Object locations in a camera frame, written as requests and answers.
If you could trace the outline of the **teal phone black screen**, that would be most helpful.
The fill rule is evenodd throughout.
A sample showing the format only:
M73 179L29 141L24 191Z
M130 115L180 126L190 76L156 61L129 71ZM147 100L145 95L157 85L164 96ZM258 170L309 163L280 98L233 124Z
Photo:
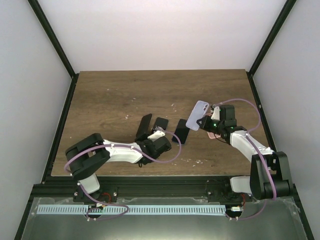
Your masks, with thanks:
M169 120L168 119L165 119L165 118L162 118L162 117L157 117L155 122L154 122L152 131L155 132L159 128L161 128L162 130L166 130L167 127L168 127L168 124L169 124Z

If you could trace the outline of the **blue phone black screen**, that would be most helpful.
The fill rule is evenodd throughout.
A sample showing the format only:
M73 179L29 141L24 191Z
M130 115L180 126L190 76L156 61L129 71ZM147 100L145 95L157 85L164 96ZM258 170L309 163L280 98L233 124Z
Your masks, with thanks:
M189 132L190 132L190 128L186 126L186 123L187 123L187 120L180 119L174 131L174 134L179 138L180 143L182 145L186 143Z

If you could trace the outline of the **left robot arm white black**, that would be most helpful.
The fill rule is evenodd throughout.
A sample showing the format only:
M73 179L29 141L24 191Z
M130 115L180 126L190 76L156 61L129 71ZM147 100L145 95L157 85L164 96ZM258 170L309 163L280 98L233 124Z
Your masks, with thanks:
M105 163L126 162L140 167L152 162L171 150L172 146L162 131L144 136L133 143L112 142L94 133L65 151L67 163L64 169L84 188L89 201L97 202L102 189L96 171Z

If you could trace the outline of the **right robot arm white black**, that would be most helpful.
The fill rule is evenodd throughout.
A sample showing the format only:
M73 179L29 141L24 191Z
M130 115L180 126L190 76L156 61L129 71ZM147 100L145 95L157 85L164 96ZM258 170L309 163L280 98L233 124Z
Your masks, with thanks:
M274 151L254 139L243 126L237 125L233 105L216 106L211 115L196 121L199 128L220 136L250 162L249 176L235 176L222 188L223 198L236 200L246 193L257 200L287 197L293 193L293 181L288 156Z

